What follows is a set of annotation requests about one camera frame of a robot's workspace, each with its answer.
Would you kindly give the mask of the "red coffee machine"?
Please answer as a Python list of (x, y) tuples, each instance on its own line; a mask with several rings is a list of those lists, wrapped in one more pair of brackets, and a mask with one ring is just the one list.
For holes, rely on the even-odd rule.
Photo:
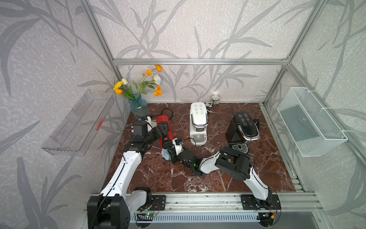
[(170, 149), (173, 147), (173, 134), (169, 118), (161, 115), (156, 119), (157, 127), (162, 131), (160, 140), (162, 149)]

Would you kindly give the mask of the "white coffee machine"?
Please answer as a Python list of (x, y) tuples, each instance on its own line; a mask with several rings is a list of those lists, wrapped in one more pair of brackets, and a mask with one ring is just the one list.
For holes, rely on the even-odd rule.
[(208, 113), (205, 103), (194, 102), (190, 106), (190, 140), (195, 146), (207, 143)]

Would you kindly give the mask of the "black coffee machine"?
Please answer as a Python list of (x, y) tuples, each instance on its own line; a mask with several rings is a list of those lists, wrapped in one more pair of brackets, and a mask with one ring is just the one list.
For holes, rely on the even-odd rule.
[(247, 111), (233, 115), (226, 131), (226, 140), (230, 148), (241, 153), (248, 153), (248, 144), (260, 139), (260, 122), (253, 119)]

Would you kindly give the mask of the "blue pink patterned cloth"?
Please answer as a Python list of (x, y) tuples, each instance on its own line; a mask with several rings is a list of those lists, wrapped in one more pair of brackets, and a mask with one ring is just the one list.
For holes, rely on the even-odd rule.
[(166, 150), (166, 149), (162, 149), (161, 155), (164, 157), (165, 160), (170, 160), (171, 159), (171, 156), (170, 156), (168, 150)]

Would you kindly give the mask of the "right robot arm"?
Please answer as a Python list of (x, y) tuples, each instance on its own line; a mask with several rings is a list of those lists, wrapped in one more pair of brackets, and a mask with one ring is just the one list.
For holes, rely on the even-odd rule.
[(250, 157), (230, 147), (222, 147), (215, 155), (203, 159), (197, 158), (183, 143), (163, 144), (162, 153), (173, 164), (180, 162), (197, 177), (221, 170), (231, 177), (243, 181), (251, 190), (254, 199), (250, 203), (261, 210), (272, 208), (272, 191), (259, 178)]

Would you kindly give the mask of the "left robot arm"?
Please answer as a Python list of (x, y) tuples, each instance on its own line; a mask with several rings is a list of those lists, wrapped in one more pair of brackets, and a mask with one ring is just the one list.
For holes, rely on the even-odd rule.
[(149, 188), (138, 188), (128, 197), (126, 194), (148, 146), (157, 140), (169, 139), (169, 132), (169, 128), (162, 125), (147, 133), (134, 126), (133, 137), (125, 146), (127, 151), (111, 180), (99, 196), (90, 197), (87, 203), (88, 228), (127, 229), (131, 213), (151, 207), (153, 198)]

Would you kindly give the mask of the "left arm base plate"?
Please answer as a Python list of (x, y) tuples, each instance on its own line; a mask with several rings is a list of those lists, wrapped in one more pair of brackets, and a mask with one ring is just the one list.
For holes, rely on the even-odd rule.
[(152, 195), (152, 204), (147, 210), (164, 211), (166, 205), (166, 195)]

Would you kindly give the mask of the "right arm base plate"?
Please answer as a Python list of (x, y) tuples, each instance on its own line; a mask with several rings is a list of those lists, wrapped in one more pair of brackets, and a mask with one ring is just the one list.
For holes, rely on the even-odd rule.
[(243, 210), (281, 210), (281, 203), (277, 194), (271, 191), (268, 193), (266, 200), (260, 200), (252, 194), (241, 195), (241, 203)]

